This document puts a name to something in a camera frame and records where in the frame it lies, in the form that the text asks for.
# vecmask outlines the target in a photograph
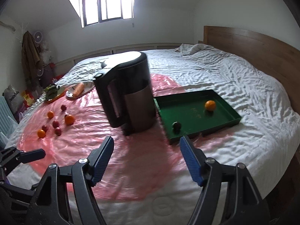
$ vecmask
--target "white wall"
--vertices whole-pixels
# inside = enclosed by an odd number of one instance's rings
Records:
[[[194,42],[203,40],[204,25],[256,31],[300,49],[300,28],[283,0],[200,0]]]
[[[0,20],[3,23],[16,28],[13,33],[10,29],[0,26],[0,94],[9,84],[12,84],[19,92],[26,89],[23,69],[21,65],[21,28],[8,16],[2,14]]]
[[[140,43],[192,43],[192,12],[144,7],[134,10],[134,19],[120,19],[81,27],[74,20],[48,34],[57,60],[115,46]]]

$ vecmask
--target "pink plastic sheet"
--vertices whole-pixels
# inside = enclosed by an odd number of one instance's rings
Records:
[[[152,74],[151,80],[154,96],[184,92],[168,76]],[[60,109],[62,104],[67,106],[65,112]],[[48,111],[55,113],[51,120],[47,118]],[[76,118],[74,125],[65,125],[66,113]],[[54,133],[54,120],[60,123],[61,136]],[[37,130],[43,125],[48,125],[49,130],[45,138],[39,139]],[[107,135],[114,139],[115,148],[102,181],[93,188],[98,199],[142,200],[186,169],[179,147],[168,145],[159,119],[147,131],[123,136],[120,128],[110,127],[95,89],[77,100],[62,97],[52,104],[41,105],[28,121],[18,148],[25,151],[43,148],[46,151],[44,159],[30,163],[43,175],[50,163],[65,166],[87,157]],[[206,138],[199,137],[194,143],[203,150],[213,149],[231,136],[229,130],[224,130]]]

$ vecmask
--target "black kettle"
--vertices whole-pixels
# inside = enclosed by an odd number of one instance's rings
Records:
[[[110,125],[125,135],[150,128],[156,110],[146,54],[115,54],[101,67],[93,81]]]

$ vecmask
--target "kettle handle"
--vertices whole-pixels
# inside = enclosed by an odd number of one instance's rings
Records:
[[[108,86],[112,80],[117,80],[117,70],[115,68],[110,69],[104,75],[94,79],[94,84],[95,84],[99,99],[101,101],[101,104],[103,106],[104,112],[109,121],[109,124],[113,128],[117,128],[125,123],[124,109],[126,109],[126,106],[125,106],[123,96],[120,94],[120,88],[119,88],[119,84],[117,82],[116,93],[118,94],[118,100],[120,101],[119,103],[121,104],[120,113],[119,113],[119,116],[117,116],[114,106],[113,106],[113,102],[112,102],[110,93],[109,93],[109,90],[108,90]]]

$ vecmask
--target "plate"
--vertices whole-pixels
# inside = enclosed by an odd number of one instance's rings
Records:
[[[76,86],[78,85],[78,84],[76,84],[76,85],[71,86],[67,90],[66,97],[69,98],[69,99],[78,99],[78,98],[86,95],[87,93],[89,93],[94,88],[94,83],[93,82],[83,82],[83,84],[84,84],[84,90],[80,95],[78,95],[77,97],[73,97],[73,92],[74,92]]]
[[[56,101],[57,99],[63,97],[65,95],[66,91],[67,91],[66,87],[60,87],[59,90],[57,91],[57,96],[54,97],[53,99],[47,100],[45,102],[52,103],[52,102]]]

